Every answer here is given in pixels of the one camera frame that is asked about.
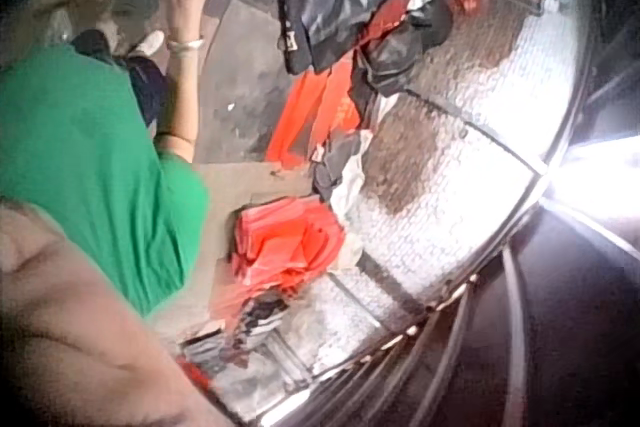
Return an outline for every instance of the black fabric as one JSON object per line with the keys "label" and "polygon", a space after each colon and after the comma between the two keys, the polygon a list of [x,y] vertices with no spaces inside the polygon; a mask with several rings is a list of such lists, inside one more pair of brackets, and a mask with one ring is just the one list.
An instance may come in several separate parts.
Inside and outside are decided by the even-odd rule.
{"label": "black fabric", "polygon": [[370,129],[374,126],[378,118],[376,112],[376,90],[371,87],[368,81],[368,71],[362,62],[358,61],[353,66],[351,74],[351,88],[349,89],[349,97],[360,115],[360,128]]}
{"label": "black fabric", "polygon": [[384,0],[282,0],[287,69],[320,73],[353,49]]}
{"label": "black fabric", "polygon": [[333,189],[342,181],[342,171],[349,159],[360,151],[360,133],[330,139],[325,144],[325,152],[320,162],[314,162],[313,190],[324,202],[331,200]]}
{"label": "black fabric", "polygon": [[141,56],[113,57],[104,33],[95,29],[82,32],[71,44],[79,54],[126,69],[145,125],[149,127],[158,118],[169,98],[169,86],[164,74],[151,59]]}
{"label": "black fabric", "polygon": [[411,11],[400,26],[380,41],[372,41],[358,53],[358,68],[352,76],[352,99],[359,109],[369,105],[366,83],[385,97],[402,92],[411,81],[415,64],[429,49],[441,45],[453,28],[453,14],[444,0],[432,0]]}

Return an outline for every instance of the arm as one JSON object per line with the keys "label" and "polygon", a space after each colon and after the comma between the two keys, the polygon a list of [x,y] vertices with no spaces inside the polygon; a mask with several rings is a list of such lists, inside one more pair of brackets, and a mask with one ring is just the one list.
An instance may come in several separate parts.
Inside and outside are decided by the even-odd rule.
{"label": "arm", "polygon": [[0,199],[3,380],[46,424],[230,427],[97,266]]}
{"label": "arm", "polygon": [[[187,43],[200,38],[205,0],[170,0],[169,39]],[[158,151],[193,162],[198,136],[198,51],[172,52],[169,59],[169,105],[158,121]]]}

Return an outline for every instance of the skin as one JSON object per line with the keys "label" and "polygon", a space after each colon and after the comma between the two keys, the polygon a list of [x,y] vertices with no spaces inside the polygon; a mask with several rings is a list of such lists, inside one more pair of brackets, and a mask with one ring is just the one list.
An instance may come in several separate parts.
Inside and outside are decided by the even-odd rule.
{"label": "skin", "polygon": [[[184,43],[200,38],[200,21],[206,0],[169,0],[169,40]],[[171,54],[168,79],[169,107],[158,120],[155,145],[158,151],[174,153],[193,162],[198,136],[197,50]]]}

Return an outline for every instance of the person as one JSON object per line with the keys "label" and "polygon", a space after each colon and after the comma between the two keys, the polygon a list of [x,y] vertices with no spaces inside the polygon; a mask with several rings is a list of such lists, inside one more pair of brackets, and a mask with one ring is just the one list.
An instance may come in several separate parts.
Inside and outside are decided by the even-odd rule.
{"label": "person", "polygon": [[87,52],[95,32],[0,74],[0,196],[55,222],[142,316],[184,285],[208,208],[191,168],[204,3],[169,0],[166,84],[139,55],[127,71]]}
{"label": "person", "polygon": [[13,422],[234,425],[41,209],[0,198],[0,274],[3,413]]}

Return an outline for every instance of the stain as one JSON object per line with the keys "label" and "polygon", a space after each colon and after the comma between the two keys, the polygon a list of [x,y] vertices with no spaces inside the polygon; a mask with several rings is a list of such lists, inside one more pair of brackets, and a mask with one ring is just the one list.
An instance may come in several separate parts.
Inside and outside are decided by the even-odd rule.
{"label": "stain", "polygon": [[380,124],[363,158],[363,193],[375,196],[392,215],[428,189],[424,171],[438,151],[434,124],[439,115],[424,102],[401,95]]}
{"label": "stain", "polygon": [[414,90],[450,97],[460,84],[478,81],[478,70],[496,69],[514,51],[528,13],[507,0],[496,0],[485,15],[458,16],[449,39],[424,58]]}

